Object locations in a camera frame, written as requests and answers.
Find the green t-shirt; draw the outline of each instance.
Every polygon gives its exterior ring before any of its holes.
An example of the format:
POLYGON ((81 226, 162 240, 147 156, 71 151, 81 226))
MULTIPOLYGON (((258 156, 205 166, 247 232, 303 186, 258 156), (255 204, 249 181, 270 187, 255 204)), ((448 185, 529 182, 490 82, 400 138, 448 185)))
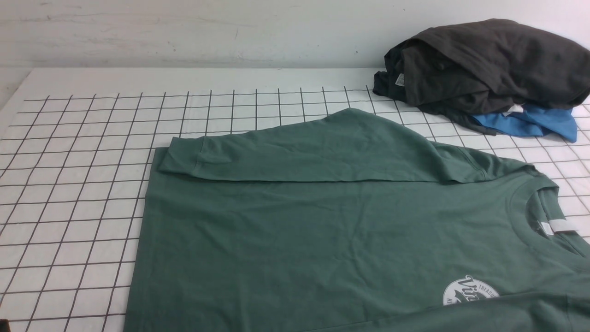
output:
POLYGON ((586 331, 532 165, 347 109, 156 151, 125 331, 586 331))

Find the shirt tag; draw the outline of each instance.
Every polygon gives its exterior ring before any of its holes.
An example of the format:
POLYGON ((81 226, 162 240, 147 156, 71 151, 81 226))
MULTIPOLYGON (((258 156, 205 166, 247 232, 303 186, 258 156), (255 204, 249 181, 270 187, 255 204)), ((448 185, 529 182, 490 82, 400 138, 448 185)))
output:
POLYGON ((549 225, 551 226, 551 229, 555 233, 557 233, 557 232, 571 232, 571 231, 577 232, 578 231, 577 225, 569 220, 553 219, 548 222, 549 222, 549 225))
POLYGON ((545 222, 540 222, 540 224, 541 224, 541 227, 543 227, 545 234, 553 235, 553 230, 551 229, 551 225, 549 225, 548 223, 545 223, 545 222))
POLYGON ((405 86, 404 74, 399 74, 398 79, 395 81, 395 85, 405 86))

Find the white wall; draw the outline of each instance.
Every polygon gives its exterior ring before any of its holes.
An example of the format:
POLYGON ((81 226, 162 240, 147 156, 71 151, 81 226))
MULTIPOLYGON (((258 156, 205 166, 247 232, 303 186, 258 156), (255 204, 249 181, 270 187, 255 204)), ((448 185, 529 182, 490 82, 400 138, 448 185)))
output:
POLYGON ((378 67, 433 26, 509 18, 590 48, 588 0, 2 0, 0 66, 378 67))

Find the pile of clothes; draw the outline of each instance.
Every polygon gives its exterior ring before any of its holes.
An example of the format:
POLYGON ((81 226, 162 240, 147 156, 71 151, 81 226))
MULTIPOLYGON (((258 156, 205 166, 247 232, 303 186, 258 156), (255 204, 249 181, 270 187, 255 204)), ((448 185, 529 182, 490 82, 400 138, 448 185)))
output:
POLYGON ((488 135, 575 142, 572 108, 590 94, 590 51, 506 19, 430 28, 385 55, 373 92, 488 135))

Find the black grid lines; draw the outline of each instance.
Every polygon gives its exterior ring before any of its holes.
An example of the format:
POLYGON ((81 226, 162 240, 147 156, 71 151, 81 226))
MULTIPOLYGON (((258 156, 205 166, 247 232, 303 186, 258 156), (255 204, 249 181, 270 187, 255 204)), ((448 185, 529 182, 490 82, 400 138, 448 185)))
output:
POLYGON ((64 331, 121 325, 155 148, 173 137, 240 134, 348 107, 432 141, 535 164, 561 186, 564 213, 590 237, 584 106, 574 112, 579 132, 571 144, 554 135, 483 136, 368 86, 227 91, 26 100, 0 141, 0 317, 25 331, 48 322, 64 331))

